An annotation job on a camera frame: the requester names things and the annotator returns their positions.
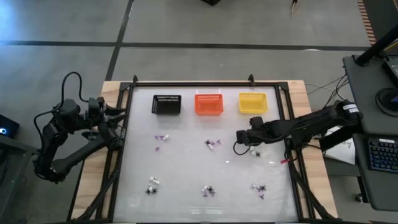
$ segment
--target table top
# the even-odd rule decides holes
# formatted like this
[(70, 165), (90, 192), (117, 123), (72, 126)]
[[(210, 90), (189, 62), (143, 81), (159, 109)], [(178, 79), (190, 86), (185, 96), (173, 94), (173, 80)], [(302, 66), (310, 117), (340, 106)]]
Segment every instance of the table top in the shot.
[[(311, 112), (310, 103), (307, 97), (307, 91), (305, 89), (304, 81), (302, 80), (269, 80), (269, 81), (256, 81), (256, 82), (287, 82), (289, 84), (289, 93), (292, 100), (292, 106), (295, 117), (302, 116)], [(101, 96), (105, 98), (105, 101), (110, 106), (116, 106), (119, 95), (119, 87), (121, 82), (111, 81), (104, 82)], [(127, 97), (123, 98), (123, 106), (126, 105)], [(311, 144), (318, 145), (317, 141), (311, 142)], [(116, 153), (113, 156), (113, 165), (116, 162)], [(320, 203), (327, 209), (327, 211), (337, 217), (337, 211), (333, 195), (330, 188), (328, 174), (326, 172), (325, 163), (323, 161), (322, 152), (319, 149), (307, 147), (302, 151), (305, 162), (308, 182), (311, 191), (315, 194)], [(71, 218), (79, 217), (90, 203), (94, 200), (97, 193), (101, 188), (101, 181), (104, 172), (104, 165), (107, 155), (107, 149), (97, 151), (96, 153), (89, 156), (83, 165), (79, 183), (77, 186), (76, 199), (74, 201)], [(304, 217), (308, 217), (308, 210), (305, 204), (305, 197), (301, 189), (299, 188), (301, 204), (303, 207)], [(111, 189), (107, 192), (103, 207), (103, 217), (107, 216), (109, 208)]]

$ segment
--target gray floor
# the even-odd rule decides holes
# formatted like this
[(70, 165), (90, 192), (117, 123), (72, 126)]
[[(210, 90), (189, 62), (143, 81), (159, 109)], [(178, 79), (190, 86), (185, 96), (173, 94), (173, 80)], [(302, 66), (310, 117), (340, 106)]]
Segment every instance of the gray floor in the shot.
[[(0, 1), (0, 41), (116, 42), (128, 0)], [(291, 0), (222, 0), (210, 7), (199, 0), (136, 0), (124, 42), (368, 46), (355, 0), (302, 0), (290, 15)], [(0, 45), (0, 113), (21, 124), (18, 140), (39, 145), (33, 117), (60, 100), (64, 75), (83, 76), (83, 97), (96, 96), (105, 79), (113, 47)], [(156, 49), (122, 47), (112, 80), (301, 79), (323, 85), (344, 75), (342, 57), (361, 52), (303, 50)], [(307, 91), (314, 90), (307, 85)], [(66, 96), (77, 97), (76, 78)], [(340, 93), (351, 99), (349, 87)], [(330, 92), (312, 93), (313, 109)], [(42, 126), (49, 117), (40, 119)], [(71, 136), (57, 157), (85, 141)], [(11, 221), (61, 222), (67, 217), (79, 167), (58, 184), (34, 176), (32, 165), (13, 204)], [(398, 213), (377, 212), (352, 201), (355, 181), (331, 177), (341, 218), (388, 221)]]

